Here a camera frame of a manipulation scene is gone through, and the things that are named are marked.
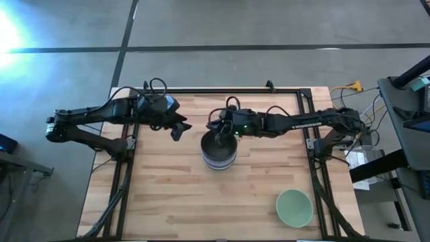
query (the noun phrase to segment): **wooden tabletop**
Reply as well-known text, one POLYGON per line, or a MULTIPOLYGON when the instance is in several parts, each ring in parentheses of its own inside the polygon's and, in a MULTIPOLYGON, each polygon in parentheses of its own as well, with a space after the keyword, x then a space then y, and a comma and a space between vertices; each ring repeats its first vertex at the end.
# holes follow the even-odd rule
MULTIPOLYGON (((331 107, 327 87, 309 88, 316 110, 331 107)), ((127 95, 128 90, 122 90, 117 97, 127 95)), ((234 164, 227 170, 215 171, 203 162, 200 139, 208 131, 205 124, 209 112, 224 107, 230 95, 172 96, 181 104, 177 112, 186 116, 193 127, 183 133, 179 142, 172 141, 170 130, 155 132, 147 126, 140 127, 123 239, 320 239, 315 205, 311 222, 300 229, 282 223, 275 211, 277 196, 289 189, 304 192, 314 204, 301 130, 277 138, 243 137, 234 164)), ((268 107, 279 105, 290 114, 299 113, 296 96, 292 94, 235 96, 242 108, 265 112, 268 107)), ((321 135, 329 130, 322 127, 321 135)), ((102 135, 118 138, 121 131, 122 125, 105 123, 102 135)), ((106 153, 98 153, 94 166, 107 159, 106 153)), ((110 162, 92 174, 78 235, 85 234, 106 208, 114 167, 115 163, 110 162)), ((335 204, 354 229, 364 234, 347 166, 331 160, 327 167, 335 204)), ((333 234, 326 206, 325 218, 329 233, 333 234)))

